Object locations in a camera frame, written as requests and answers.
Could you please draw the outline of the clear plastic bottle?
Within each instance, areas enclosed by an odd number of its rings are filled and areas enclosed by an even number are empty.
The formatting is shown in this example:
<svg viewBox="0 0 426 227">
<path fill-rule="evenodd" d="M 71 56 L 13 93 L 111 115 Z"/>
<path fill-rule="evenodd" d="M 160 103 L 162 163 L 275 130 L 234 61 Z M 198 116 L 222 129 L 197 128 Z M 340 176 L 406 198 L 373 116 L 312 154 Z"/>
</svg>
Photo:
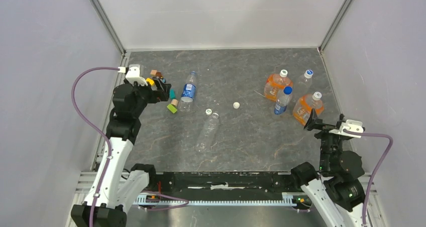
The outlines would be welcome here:
<svg viewBox="0 0 426 227">
<path fill-rule="evenodd" d="M 196 142 L 196 150 L 201 152 L 211 147 L 215 134 L 219 128 L 219 114 L 214 112 L 204 122 L 203 128 Z"/>
</svg>

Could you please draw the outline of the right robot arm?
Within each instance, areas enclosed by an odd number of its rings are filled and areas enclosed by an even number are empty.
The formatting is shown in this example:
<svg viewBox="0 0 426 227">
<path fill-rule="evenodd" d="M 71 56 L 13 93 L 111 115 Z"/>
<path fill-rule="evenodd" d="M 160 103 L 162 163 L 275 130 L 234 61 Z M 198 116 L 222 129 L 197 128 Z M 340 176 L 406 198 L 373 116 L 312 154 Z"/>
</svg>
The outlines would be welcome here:
<svg viewBox="0 0 426 227">
<path fill-rule="evenodd" d="M 362 122 L 340 115 L 335 125 L 325 124 L 313 109 L 304 130 L 318 131 L 314 137 L 321 141 L 319 168 L 309 162 L 292 168 L 291 187 L 309 197 L 327 226 L 365 226 L 361 156 L 343 149 L 344 141 L 364 132 Z"/>
</svg>

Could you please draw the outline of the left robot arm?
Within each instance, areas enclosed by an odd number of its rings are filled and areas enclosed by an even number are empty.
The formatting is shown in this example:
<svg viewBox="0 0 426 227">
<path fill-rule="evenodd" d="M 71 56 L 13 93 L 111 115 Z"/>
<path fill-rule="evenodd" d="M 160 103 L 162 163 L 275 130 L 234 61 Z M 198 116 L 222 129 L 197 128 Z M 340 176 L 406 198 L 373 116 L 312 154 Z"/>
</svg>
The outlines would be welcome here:
<svg viewBox="0 0 426 227">
<path fill-rule="evenodd" d="M 76 226 L 125 226 L 127 214 L 138 195 L 153 190 L 158 184 L 155 168 L 135 164 L 123 185 L 120 185 L 125 162 L 141 128 L 139 120 L 150 103 L 168 101 L 171 84 L 155 79 L 151 85 L 125 82 L 113 90 L 113 109 L 106 133 L 102 136 L 106 152 L 102 157 L 92 187 L 82 204 L 71 209 Z"/>
</svg>

